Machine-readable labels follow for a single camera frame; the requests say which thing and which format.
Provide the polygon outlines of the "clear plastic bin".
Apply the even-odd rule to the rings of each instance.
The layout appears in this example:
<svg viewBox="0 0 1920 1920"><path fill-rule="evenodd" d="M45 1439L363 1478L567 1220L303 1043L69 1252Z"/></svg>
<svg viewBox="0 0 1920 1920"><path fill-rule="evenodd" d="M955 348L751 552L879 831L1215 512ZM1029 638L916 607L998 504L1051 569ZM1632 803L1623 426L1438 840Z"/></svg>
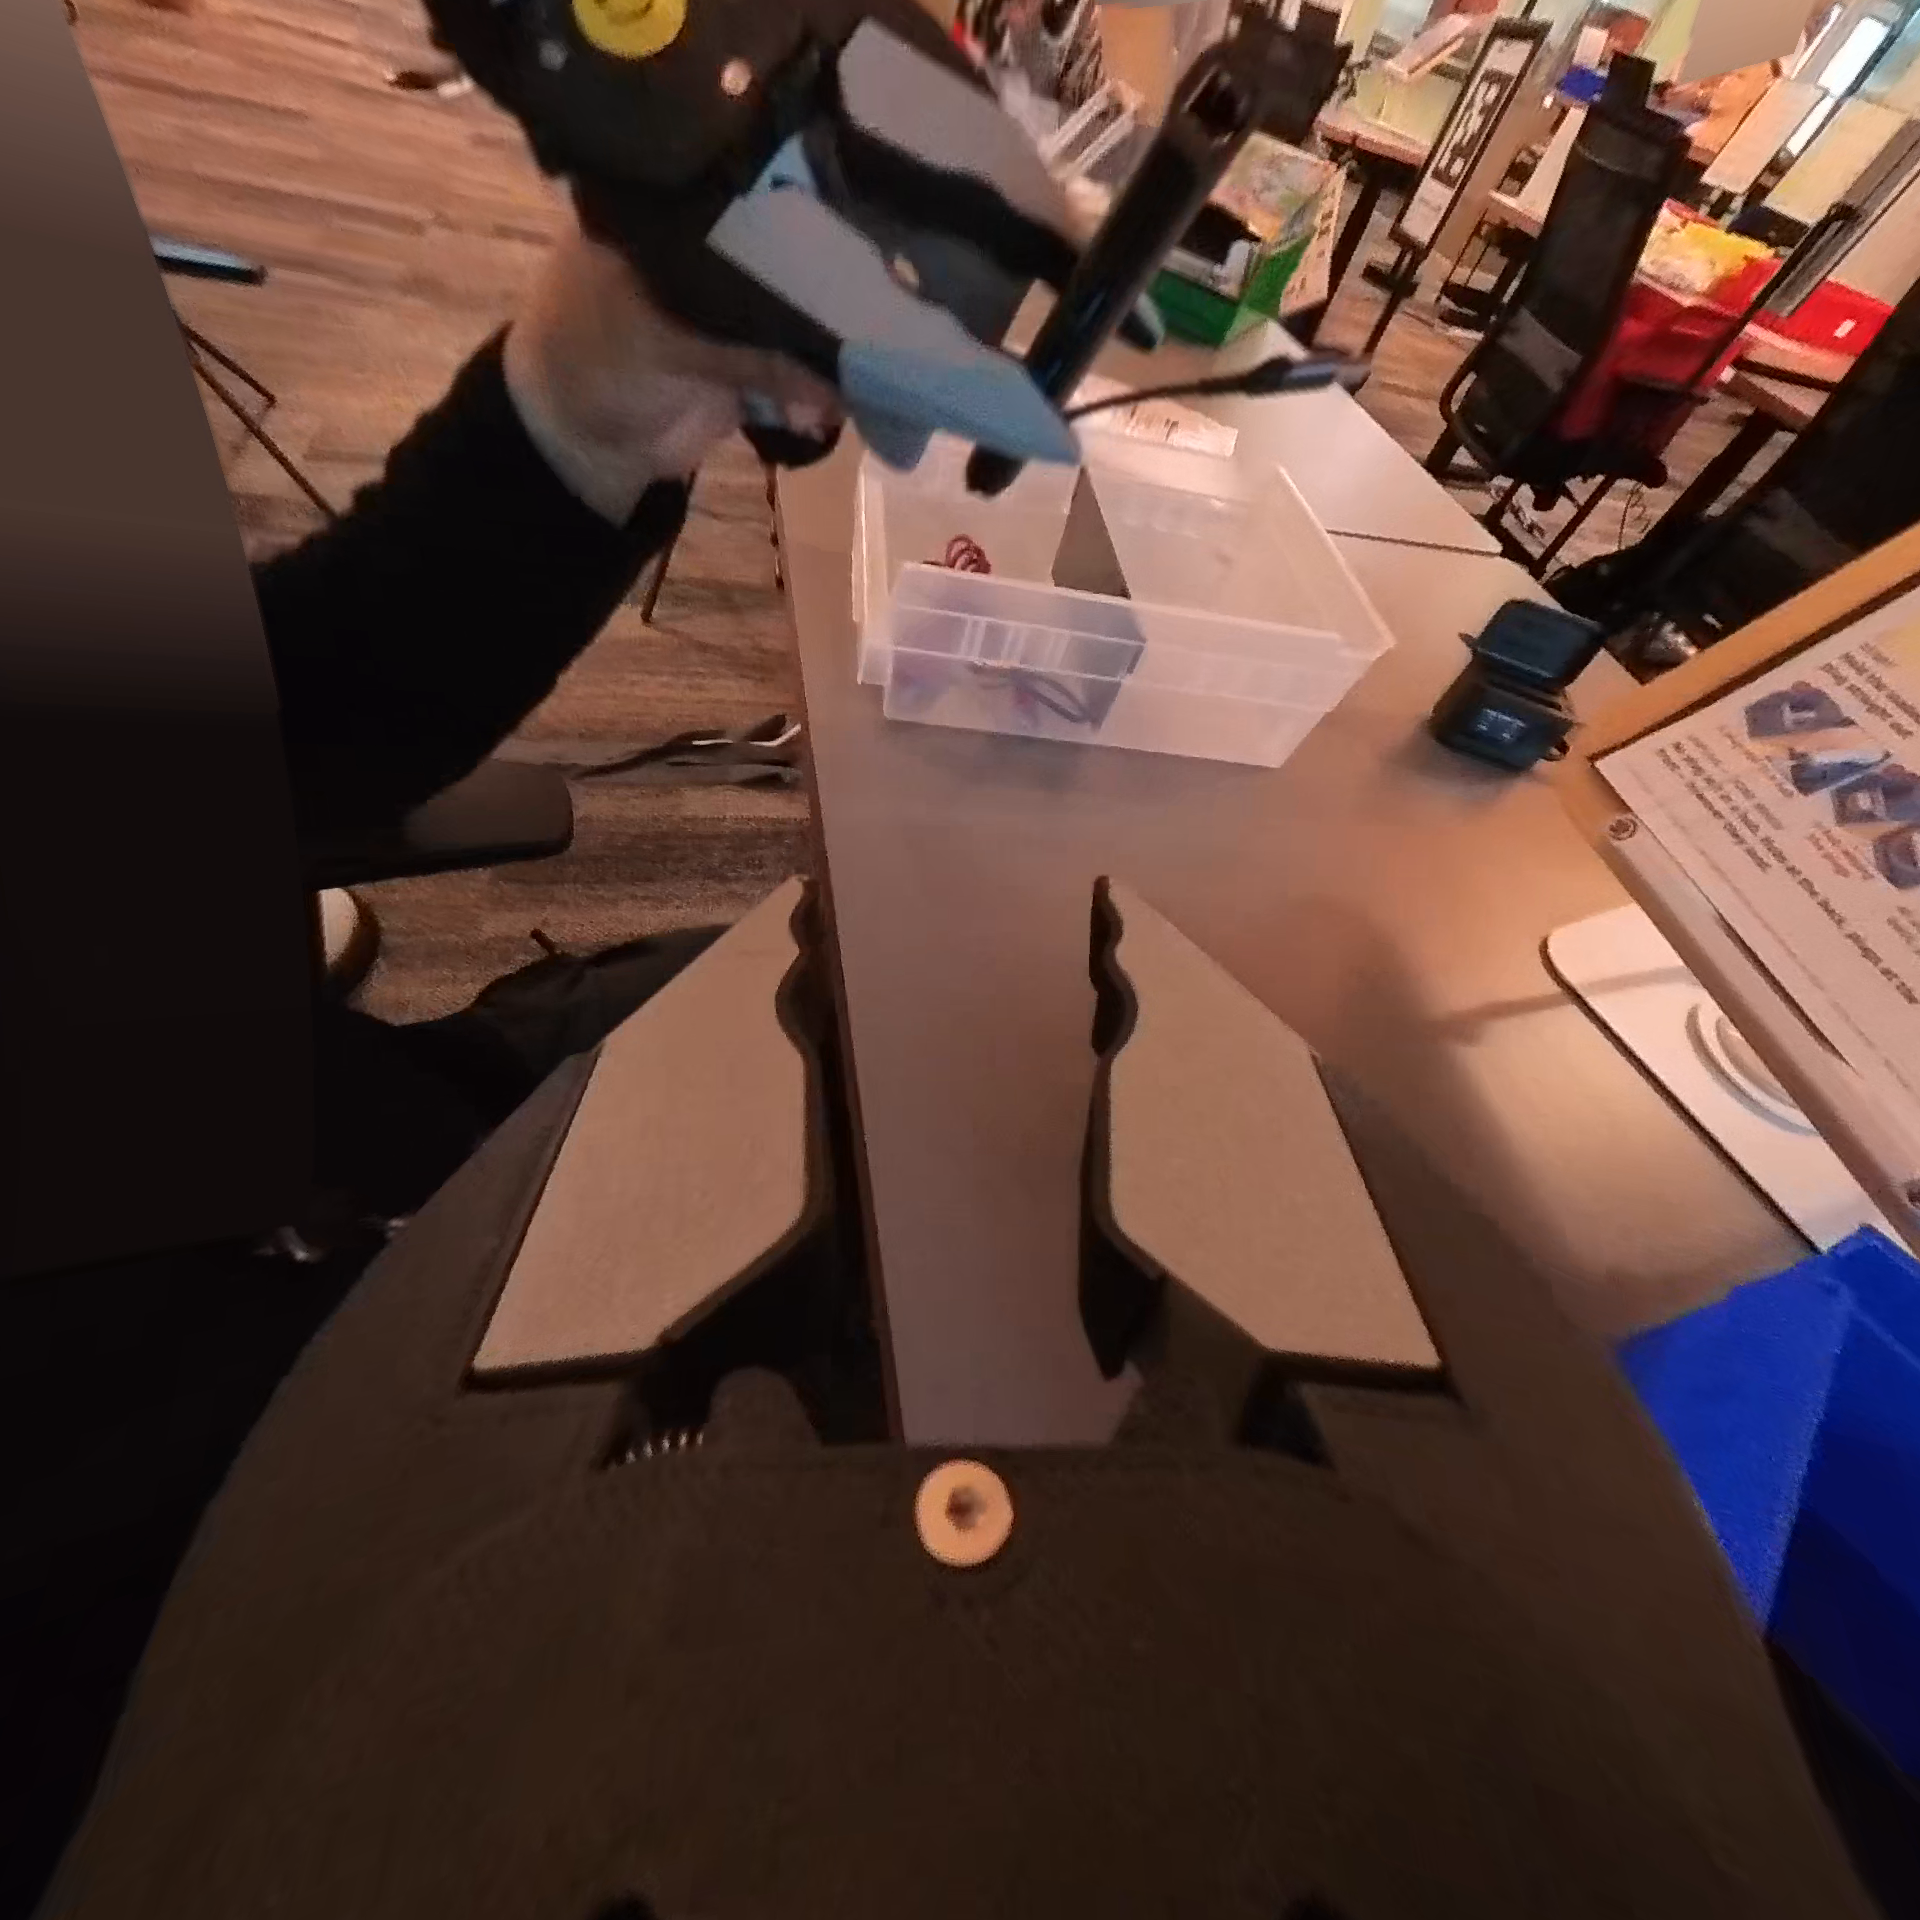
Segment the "clear plastic bin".
<svg viewBox="0 0 1920 1920"><path fill-rule="evenodd" d="M901 727L1280 771L1392 650L1284 465L1091 437L964 491L854 465L862 684Z"/></svg>

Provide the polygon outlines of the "fiducial marker board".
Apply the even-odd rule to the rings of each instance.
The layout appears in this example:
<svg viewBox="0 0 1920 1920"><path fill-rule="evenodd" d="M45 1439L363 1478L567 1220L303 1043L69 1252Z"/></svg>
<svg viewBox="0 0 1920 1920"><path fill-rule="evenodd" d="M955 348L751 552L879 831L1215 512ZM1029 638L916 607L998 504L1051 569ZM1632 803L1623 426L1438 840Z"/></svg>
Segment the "fiducial marker board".
<svg viewBox="0 0 1920 1920"><path fill-rule="evenodd" d="M1432 257L1438 222L1453 217L1453 205L1471 196L1506 111L1516 102L1527 77L1538 71L1538 52L1544 52L1544 18L1512 18L1498 14L1461 94L1453 94L1453 111L1446 124L1432 137L1425 148L1425 167L1416 186L1402 188L1400 217L1392 217L1392 248L1400 257Z"/></svg>

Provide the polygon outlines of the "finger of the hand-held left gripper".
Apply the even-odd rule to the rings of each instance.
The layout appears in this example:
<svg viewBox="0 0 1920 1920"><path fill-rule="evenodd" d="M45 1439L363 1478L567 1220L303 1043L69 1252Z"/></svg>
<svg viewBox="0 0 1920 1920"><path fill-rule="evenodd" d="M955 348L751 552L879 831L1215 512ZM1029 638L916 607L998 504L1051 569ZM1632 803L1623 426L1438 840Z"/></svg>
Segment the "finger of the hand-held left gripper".
<svg viewBox="0 0 1920 1920"><path fill-rule="evenodd" d="M862 445L916 475L924 454L974 445L1014 465L1077 465L1077 437L1051 398L998 348L985 268L961 268L955 290L916 290L912 257L879 257L829 196L829 167L806 142L782 142L760 174L710 217L708 248L779 303L782 358L806 358L837 385Z"/></svg>
<svg viewBox="0 0 1920 1920"><path fill-rule="evenodd" d="M818 52L818 124L806 159L879 268L945 313L974 348L1001 348L1029 290L1066 290L1099 188L1044 159L934 14L806 14Z"/></svg>

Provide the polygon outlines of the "instruction sheet in stand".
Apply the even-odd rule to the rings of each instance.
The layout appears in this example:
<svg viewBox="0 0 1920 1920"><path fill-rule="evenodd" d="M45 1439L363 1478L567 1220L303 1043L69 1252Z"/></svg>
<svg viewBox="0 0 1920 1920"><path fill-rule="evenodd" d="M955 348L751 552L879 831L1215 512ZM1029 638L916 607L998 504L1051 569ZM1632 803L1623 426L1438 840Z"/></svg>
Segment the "instruction sheet in stand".
<svg viewBox="0 0 1920 1920"><path fill-rule="evenodd" d="M1557 803L1632 906L1550 979L1812 1252L1920 1252L1920 527L1632 689Z"/></svg>

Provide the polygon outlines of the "small black desk device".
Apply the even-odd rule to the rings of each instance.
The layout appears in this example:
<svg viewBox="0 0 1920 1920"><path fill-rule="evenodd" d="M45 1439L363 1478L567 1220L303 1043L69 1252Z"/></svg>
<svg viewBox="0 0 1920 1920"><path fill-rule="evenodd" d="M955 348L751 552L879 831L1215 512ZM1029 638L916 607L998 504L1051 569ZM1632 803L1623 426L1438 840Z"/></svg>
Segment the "small black desk device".
<svg viewBox="0 0 1920 1920"><path fill-rule="evenodd" d="M1492 771L1557 760L1575 744L1567 684L1605 657L1605 618L1567 607L1506 602L1471 638L1461 676L1432 700L1425 731Z"/></svg>

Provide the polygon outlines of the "clear bag with label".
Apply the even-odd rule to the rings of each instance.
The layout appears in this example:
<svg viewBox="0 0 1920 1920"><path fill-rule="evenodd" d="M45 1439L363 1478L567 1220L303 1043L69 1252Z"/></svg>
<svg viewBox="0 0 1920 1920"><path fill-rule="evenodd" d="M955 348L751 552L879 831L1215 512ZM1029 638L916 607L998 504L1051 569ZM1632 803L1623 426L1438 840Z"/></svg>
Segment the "clear bag with label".
<svg viewBox="0 0 1920 1920"><path fill-rule="evenodd" d="M1185 400L1114 400L1077 418L1076 428L1157 445L1157 454L1201 454L1201 460L1233 460L1233 426L1215 426Z"/></svg>

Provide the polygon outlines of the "person's left forearm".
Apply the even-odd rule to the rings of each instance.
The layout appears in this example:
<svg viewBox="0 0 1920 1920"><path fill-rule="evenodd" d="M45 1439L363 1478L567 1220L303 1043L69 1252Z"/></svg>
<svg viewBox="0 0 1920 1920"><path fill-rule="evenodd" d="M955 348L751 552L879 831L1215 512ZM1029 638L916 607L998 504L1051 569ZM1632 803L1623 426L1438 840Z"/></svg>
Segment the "person's left forearm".
<svg viewBox="0 0 1920 1920"><path fill-rule="evenodd" d="M686 475L595 512L512 418L502 348L473 348L339 522L253 562L303 854L473 775L686 522Z"/></svg>

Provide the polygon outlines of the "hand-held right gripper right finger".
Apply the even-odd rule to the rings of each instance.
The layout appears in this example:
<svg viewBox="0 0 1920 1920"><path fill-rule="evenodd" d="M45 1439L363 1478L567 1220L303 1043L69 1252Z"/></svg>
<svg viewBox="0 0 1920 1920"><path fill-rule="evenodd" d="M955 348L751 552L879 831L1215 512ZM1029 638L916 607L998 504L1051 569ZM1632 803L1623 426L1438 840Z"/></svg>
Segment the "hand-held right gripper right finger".
<svg viewBox="0 0 1920 1920"><path fill-rule="evenodd" d="M1174 1306L1309 1376L1446 1376L1315 1043L1128 883L1091 883L1077 1329L1147 1371Z"/></svg>

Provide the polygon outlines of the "person's leg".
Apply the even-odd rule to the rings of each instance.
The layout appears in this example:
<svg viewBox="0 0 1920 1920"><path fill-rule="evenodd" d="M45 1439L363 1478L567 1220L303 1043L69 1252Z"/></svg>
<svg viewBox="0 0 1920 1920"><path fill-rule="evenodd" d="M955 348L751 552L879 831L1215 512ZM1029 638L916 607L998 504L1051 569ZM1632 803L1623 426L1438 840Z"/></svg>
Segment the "person's leg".
<svg viewBox="0 0 1920 1920"><path fill-rule="evenodd" d="M319 1191L351 1213L420 1213L573 1052L607 1043L724 924L599 951L545 947L432 1025L319 1002Z"/></svg>

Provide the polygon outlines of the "chrome chair base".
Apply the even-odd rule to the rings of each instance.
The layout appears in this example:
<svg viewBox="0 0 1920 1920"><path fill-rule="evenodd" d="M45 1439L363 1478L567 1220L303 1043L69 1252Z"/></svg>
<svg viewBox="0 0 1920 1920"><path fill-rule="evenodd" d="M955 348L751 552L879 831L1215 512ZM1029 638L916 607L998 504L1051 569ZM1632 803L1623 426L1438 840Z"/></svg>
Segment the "chrome chair base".
<svg viewBox="0 0 1920 1920"><path fill-rule="evenodd" d="M573 785L796 785L806 719L772 715L753 727L693 727L646 748L573 760Z"/></svg>

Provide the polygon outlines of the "black office chair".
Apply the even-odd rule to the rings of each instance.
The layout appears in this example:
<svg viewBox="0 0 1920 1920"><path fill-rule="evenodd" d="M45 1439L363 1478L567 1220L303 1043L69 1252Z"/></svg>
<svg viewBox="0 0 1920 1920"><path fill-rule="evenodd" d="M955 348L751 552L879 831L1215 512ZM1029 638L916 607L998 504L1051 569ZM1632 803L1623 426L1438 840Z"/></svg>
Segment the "black office chair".
<svg viewBox="0 0 1920 1920"><path fill-rule="evenodd" d="M1664 445L1623 426L1617 333L1678 167L1687 124L1654 102L1654 60L1617 56L1512 299L1438 385L1425 475L1476 475L1480 527L1535 581L1617 485L1664 485Z"/></svg>
<svg viewBox="0 0 1920 1920"><path fill-rule="evenodd" d="M1821 418L1736 509L1647 527L1617 556L1550 581L1550 602L1610 638L1632 669L1717 650L1812 581L1920 522L1920 290L1888 319Z"/></svg>

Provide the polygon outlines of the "green cardboard box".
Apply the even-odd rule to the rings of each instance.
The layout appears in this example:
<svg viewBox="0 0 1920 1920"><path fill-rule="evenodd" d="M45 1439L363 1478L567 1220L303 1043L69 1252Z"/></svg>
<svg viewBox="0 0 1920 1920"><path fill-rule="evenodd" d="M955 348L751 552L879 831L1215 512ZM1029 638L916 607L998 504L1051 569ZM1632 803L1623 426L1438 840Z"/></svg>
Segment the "green cardboard box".
<svg viewBox="0 0 1920 1920"><path fill-rule="evenodd" d="M1254 325L1325 313L1343 188L1343 159L1248 137L1149 277L1163 333L1233 348Z"/></svg>

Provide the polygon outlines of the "blue plastic bin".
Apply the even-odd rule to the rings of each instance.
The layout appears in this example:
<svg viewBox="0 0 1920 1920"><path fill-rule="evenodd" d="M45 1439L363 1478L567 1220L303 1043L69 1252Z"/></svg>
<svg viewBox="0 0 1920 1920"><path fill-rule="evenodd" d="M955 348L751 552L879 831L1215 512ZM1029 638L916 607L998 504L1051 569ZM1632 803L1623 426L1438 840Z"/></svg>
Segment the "blue plastic bin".
<svg viewBox="0 0 1920 1920"><path fill-rule="evenodd" d="M1920 1261L1877 1229L1617 1348L1761 1631L1920 1774Z"/></svg>

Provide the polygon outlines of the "black usb hub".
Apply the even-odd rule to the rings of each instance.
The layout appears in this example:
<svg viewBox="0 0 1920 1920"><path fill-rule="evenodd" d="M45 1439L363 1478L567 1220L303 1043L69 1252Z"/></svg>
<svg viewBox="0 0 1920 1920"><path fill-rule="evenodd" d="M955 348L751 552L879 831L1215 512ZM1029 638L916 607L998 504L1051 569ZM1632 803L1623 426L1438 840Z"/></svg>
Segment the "black usb hub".
<svg viewBox="0 0 1920 1920"><path fill-rule="evenodd" d="M1149 277L1185 240L1239 142L1315 137L1343 60L1349 42L1336 37L1325 8L1299 8L1290 25L1280 14L1233 14L1228 37L1185 60L1147 159L1114 188L1022 349L1022 374L1051 407L1066 407L1091 349L1147 303Z"/></svg>

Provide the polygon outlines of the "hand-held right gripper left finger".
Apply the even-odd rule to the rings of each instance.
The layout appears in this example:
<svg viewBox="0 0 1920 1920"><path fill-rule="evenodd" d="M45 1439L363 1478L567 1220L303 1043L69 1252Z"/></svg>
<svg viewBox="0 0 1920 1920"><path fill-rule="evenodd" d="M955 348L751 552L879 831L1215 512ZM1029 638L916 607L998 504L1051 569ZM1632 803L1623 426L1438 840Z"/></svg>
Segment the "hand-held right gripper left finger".
<svg viewBox="0 0 1920 1920"><path fill-rule="evenodd" d="M815 883L779 883L595 1052L473 1376L607 1376L675 1348L829 1213Z"/></svg>

